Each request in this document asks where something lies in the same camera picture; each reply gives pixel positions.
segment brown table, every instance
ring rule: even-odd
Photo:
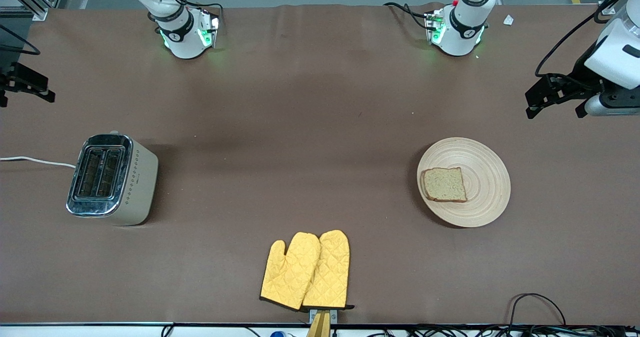
[[[145,225],[112,227],[66,212],[70,168],[0,164],[0,321],[304,321],[258,299],[269,247],[341,229],[343,322],[503,323],[539,292],[570,324],[638,323],[640,120],[525,114],[535,66],[593,10],[499,6],[482,44],[448,57],[388,7],[229,9],[225,49],[194,60],[146,11],[51,11],[22,62],[57,101],[11,94],[0,155],[73,163],[119,130],[158,155],[158,184]],[[600,28],[544,70],[568,72]],[[509,170],[487,226],[445,225],[418,194],[420,156],[447,137]],[[516,321],[558,318],[523,300]]]

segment round wooden plate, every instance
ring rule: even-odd
[[[421,173],[432,168],[461,168],[466,202],[435,202],[427,199]],[[427,206],[439,218],[460,227],[480,227],[505,211],[512,182],[503,160],[486,145],[454,137],[434,143],[418,164],[418,189]]]

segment quilted fabric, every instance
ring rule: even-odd
[[[319,257],[320,241],[315,234],[295,233],[286,253],[284,241],[275,241],[267,258],[260,298],[299,310]]]
[[[330,230],[320,236],[320,245],[320,259],[302,305],[344,308],[349,278],[349,240],[342,230]]]

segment slice of bread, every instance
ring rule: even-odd
[[[422,171],[422,191],[428,200],[436,202],[467,202],[462,181],[462,169],[430,168]]]

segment toaster power cord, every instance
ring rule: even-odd
[[[39,164],[46,164],[46,165],[53,165],[53,166],[64,166],[66,168],[73,168],[73,169],[76,168],[76,166],[74,166],[73,164],[45,161],[43,159],[25,157],[24,155],[19,155],[18,157],[0,157],[0,162],[4,162],[4,161],[31,161],[31,162],[38,162]]]

